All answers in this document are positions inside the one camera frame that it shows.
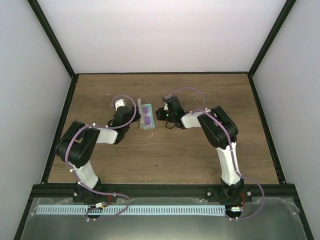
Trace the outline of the grey glasses case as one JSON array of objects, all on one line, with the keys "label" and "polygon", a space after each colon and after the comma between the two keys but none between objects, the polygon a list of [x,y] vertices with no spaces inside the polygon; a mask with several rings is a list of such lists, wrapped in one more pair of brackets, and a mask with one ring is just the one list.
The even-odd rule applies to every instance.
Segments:
[{"label": "grey glasses case", "polygon": [[155,121],[153,116],[153,108],[151,103],[142,104],[140,98],[137,99],[138,112],[140,114],[139,128],[143,130],[154,129]]}]

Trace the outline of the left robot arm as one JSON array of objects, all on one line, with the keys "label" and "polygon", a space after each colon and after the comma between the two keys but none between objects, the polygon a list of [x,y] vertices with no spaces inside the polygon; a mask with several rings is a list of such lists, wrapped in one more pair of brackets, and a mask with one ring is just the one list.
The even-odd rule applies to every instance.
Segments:
[{"label": "left robot arm", "polygon": [[55,154],[75,172],[80,184],[86,186],[84,195],[89,201],[97,202],[102,196],[102,189],[98,186],[101,181],[90,163],[96,144],[119,144],[130,123],[140,118],[136,107],[120,106],[105,127],[75,120],[56,144]]}]

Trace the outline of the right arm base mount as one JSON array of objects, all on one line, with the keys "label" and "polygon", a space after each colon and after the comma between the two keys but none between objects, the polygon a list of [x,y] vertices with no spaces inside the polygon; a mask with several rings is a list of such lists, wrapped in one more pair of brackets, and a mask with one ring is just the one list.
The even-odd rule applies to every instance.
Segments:
[{"label": "right arm base mount", "polygon": [[245,186],[210,185],[205,188],[206,199],[209,202],[219,202],[220,204],[240,204],[243,200],[252,202],[252,197],[247,194],[248,188]]}]

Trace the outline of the pink sunglasses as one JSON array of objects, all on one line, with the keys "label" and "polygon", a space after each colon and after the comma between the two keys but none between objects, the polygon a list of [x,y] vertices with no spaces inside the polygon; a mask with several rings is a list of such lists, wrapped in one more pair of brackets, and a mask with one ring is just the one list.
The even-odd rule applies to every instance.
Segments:
[{"label": "pink sunglasses", "polygon": [[146,128],[151,128],[153,123],[153,116],[152,116],[152,106],[148,104],[142,105],[142,113],[143,113],[143,124]]}]

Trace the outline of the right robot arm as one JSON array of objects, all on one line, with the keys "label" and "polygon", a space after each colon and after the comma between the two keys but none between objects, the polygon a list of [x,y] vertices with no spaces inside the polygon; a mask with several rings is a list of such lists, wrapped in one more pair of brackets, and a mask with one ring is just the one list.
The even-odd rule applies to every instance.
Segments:
[{"label": "right robot arm", "polygon": [[244,187],[238,168],[236,141],[238,127],[220,107],[185,112],[176,96],[164,97],[157,119],[180,129],[201,128],[218,154],[221,167],[221,191],[229,202],[236,200]]}]

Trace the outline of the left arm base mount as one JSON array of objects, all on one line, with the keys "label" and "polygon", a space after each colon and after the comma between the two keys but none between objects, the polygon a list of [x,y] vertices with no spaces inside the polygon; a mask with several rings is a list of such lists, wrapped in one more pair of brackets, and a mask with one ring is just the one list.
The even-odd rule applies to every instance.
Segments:
[{"label": "left arm base mount", "polygon": [[115,203],[117,200],[116,196],[107,196],[94,193],[78,184],[74,187],[73,202],[84,203],[84,204],[96,204],[100,202],[111,202]]}]

